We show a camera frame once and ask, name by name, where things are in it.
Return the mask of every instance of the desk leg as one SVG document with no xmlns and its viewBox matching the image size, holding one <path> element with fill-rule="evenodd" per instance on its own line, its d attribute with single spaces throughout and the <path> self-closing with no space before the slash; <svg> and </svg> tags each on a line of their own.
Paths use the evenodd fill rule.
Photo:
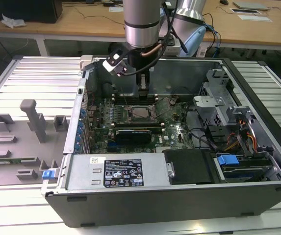
<svg viewBox="0 0 281 235">
<path fill-rule="evenodd" d="M 44 39 L 36 39 L 37 45 L 40 51 L 41 56 L 50 56 L 50 53 L 46 47 L 46 44 L 44 43 Z"/>
<path fill-rule="evenodd" d="M 77 42 L 77 48 L 78 48 L 78 55 L 82 56 L 82 41 L 76 41 Z"/>
<path fill-rule="evenodd" d="M 246 55 L 246 59 L 251 59 L 256 51 L 257 51 L 256 49 L 249 49 Z"/>
<path fill-rule="evenodd" d="M 198 51 L 197 51 L 197 54 L 196 54 L 196 57 L 197 58 L 204 58 L 207 50 L 208 50 L 208 46 L 200 44 L 200 46 L 198 48 Z"/>
</svg>

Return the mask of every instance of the gray post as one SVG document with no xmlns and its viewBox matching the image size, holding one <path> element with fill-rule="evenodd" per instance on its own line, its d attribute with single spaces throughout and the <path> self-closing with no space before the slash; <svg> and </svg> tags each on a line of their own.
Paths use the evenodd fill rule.
<svg viewBox="0 0 281 235">
<path fill-rule="evenodd" d="M 20 105 L 20 109 L 25 112 L 28 119 L 36 133 L 40 143 L 46 142 L 46 132 L 39 120 L 39 116 L 36 111 L 36 101 L 34 99 L 24 99 Z"/>
</svg>

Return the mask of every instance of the wooden desk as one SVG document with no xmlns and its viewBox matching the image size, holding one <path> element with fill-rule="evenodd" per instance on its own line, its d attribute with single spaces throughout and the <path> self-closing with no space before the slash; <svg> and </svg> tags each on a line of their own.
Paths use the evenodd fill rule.
<svg viewBox="0 0 281 235">
<path fill-rule="evenodd" d="M 41 56 L 49 56 L 45 45 L 46 39 L 125 41 L 122 12 L 109 12 L 109 8 L 103 7 L 102 4 L 96 6 L 74 4 L 74 7 L 71 6 L 71 4 L 63 4 L 62 15 L 55 24 L 26 22 L 27 26 L 25 27 L 11 29 L 0 22 L 0 37 L 35 39 Z"/>
<path fill-rule="evenodd" d="M 281 8 L 281 1 L 275 0 L 246 0 L 260 2 L 267 7 Z M 222 36 L 222 47 L 238 47 L 251 49 L 278 49 L 281 50 L 281 10 L 277 8 L 263 12 L 272 22 L 245 21 L 238 17 L 240 14 L 232 13 L 230 8 L 237 8 L 232 0 L 229 5 L 221 5 L 216 0 L 208 0 L 204 7 L 204 14 L 210 13 L 213 16 L 215 30 Z M 205 16 L 206 22 L 211 24 L 209 15 Z M 202 47 L 208 47 L 212 42 L 213 35 L 207 32 Z"/>
<path fill-rule="evenodd" d="M 261 2 L 268 7 L 281 8 L 281 1 L 246 1 Z M 103 7 L 103 5 L 74 6 L 63 4 L 63 13 L 55 24 L 27 22 L 26 27 L 11 29 L 0 22 L 0 37 L 35 39 L 42 56 L 49 55 L 44 43 L 46 39 L 125 41 L 122 12 L 109 12 L 109 8 Z M 217 6 L 228 12 L 231 12 L 230 8 L 236 7 L 232 4 L 232 0 L 230 0 L 228 6 L 221 5 L 219 0 L 207 0 L 204 7 L 204 14 L 211 13 L 213 15 L 215 29 L 222 35 L 221 47 L 281 50 L 281 11 L 279 9 L 274 8 L 267 11 L 268 18 L 272 22 L 254 22 L 244 21 L 237 14 L 228 14 Z M 205 16 L 205 19 L 208 24 L 211 23 L 209 16 Z M 212 40 L 212 34 L 206 33 L 201 48 L 207 48 Z"/>
</svg>

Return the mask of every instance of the computer case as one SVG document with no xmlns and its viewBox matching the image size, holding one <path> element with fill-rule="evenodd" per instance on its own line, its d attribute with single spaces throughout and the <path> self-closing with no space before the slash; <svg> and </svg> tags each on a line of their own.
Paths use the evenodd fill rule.
<svg viewBox="0 0 281 235">
<path fill-rule="evenodd" d="M 61 0 L 0 0 L 2 14 L 12 19 L 55 23 L 62 13 Z"/>
</svg>

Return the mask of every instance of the laptop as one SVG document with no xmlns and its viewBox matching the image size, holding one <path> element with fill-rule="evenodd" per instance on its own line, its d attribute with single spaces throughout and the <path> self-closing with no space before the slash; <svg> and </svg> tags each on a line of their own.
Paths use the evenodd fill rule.
<svg viewBox="0 0 281 235">
<path fill-rule="evenodd" d="M 256 2 L 245 2 L 245 1 L 234 1 L 233 4 L 240 9 L 260 10 L 268 11 L 269 8 L 261 3 Z"/>
</svg>

